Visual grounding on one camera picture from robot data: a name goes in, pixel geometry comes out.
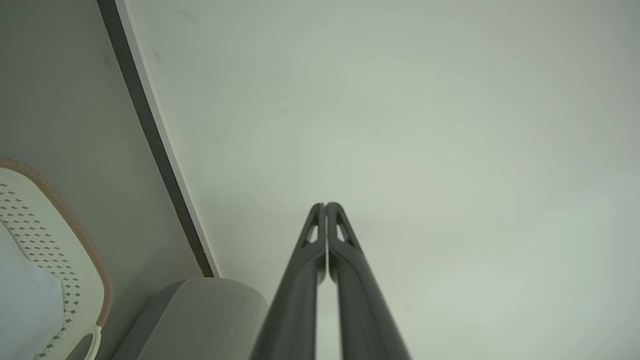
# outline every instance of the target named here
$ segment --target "white trim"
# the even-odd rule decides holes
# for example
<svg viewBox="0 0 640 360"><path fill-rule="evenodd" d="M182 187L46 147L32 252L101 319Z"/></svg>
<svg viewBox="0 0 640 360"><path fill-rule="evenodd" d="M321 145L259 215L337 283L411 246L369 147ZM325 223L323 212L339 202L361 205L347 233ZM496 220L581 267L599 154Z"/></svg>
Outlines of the white trim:
<svg viewBox="0 0 640 360"><path fill-rule="evenodd" d="M131 50L134 63L136 64L136 69L138 70L140 82L142 83L145 95L147 96L149 108L151 109L151 113L154 116L154 121L156 122L158 133L160 134L160 139L162 140L162 143L164 145L166 155L169 158L169 163L171 164L171 168L173 169L175 178L178 181L178 186L180 187L180 191L182 192L182 196L184 197L184 202L186 203L189 214L191 215L191 219L193 220L193 225L196 228L196 232L198 233L198 237L200 238L200 243L202 243L202 248L204 249L204 252L207 256L207 260L209 261L211 270L213 271L214 276L220 277L221 275L218 272L218 268L216 267L216 261L214 257L214 251L211 247L211 241L209 241L209 237L205 232L204 227L202 226L200 212L198 211L196 201L193 197L193 194L191 193L189 181L187 180L186 174L182 169L180 158L175 150L173 138L169 130L169 125L166 121L166 114L161 106L161 101L157 93L156 85L149 71L148 61L140 42L140 34L138 33L136 21L133 16L133 12L131 11L131 4L129 3L129 0L116 0L115 2L116 7L118 8L118 13L120 14L120 20L122 21L124 33L129 43L129 49Z"/></svg>

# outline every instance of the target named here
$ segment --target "dark trim strip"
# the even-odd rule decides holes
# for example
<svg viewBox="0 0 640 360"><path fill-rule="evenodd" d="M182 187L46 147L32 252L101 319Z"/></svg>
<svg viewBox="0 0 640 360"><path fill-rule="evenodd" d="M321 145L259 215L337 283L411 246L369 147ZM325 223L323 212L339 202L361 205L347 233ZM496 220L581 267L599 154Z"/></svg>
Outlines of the dark trim strip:
<svg viewBox="0 0 640 360"><path fill-rule="evenodd" d="M175 212L178 214L178 219L180 219L180 223L182 224L182 229L187 236L187 240L189 241L193 254L196 256L196 260L198 261L198 265L200 265L202 274L206 277L213 277L213 271L211 270L211 266L207 260L207 254L205 254L204 249L202 248L200 237L193 225L193 219L189 214L189 209L184 201L180 186L175 178L175 174L171 168L169 158L166 155L162 139L158 133L154 116L151 113L147 96L145 95L142 83L140 82L138 71L136 70L136 64L133 61L133 55L129 48L127 36L124 33L124 28L120 21L120 15L118 14L116 3L114 0L97 0L97 2L100 7L100 13L102 13L102 20L104 21L104 25L107 27L107 32L109 33L111 46L113 46L116 58L118 59L118 64L120 64L120 71L122 71L124 81L127 83L131 101L133 102L133 106L136 108L136 113L138 114L140 124L142 125L142 130L145 132L147 142L149 143L149 147L151 147L151 152L153 152L154 158L156 159L156 164L160 170L160 174L162 175L164 185L169 191L169 196L173 202Z"/></svg>

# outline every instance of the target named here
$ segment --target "gray cushion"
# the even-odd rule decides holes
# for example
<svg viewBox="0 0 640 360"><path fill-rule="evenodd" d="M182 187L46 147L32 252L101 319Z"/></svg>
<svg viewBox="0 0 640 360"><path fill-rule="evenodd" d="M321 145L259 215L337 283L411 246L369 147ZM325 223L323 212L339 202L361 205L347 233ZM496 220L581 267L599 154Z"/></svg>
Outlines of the gray cushion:
<svg viewBox="0 0 640 360"><path fill-rule="evenodd" d="M268 307L240 282L196 277L165 289L147 309L114 360L244 360Z"/></svg>

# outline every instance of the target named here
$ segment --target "white basket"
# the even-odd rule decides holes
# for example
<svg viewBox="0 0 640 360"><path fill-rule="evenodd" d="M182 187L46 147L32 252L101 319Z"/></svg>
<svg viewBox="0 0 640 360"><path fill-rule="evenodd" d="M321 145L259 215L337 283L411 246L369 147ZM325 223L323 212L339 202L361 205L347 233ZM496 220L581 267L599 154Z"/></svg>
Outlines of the white basket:
<svg viewBox="0 0 640 360"><path fill-rule="evenodd" d="M86 335L93 360L111 309L112 285L102 258L77 217L38 172L0 158L0 220L24 255L62 283L64 327L36 360L66 359Z"/></svg>

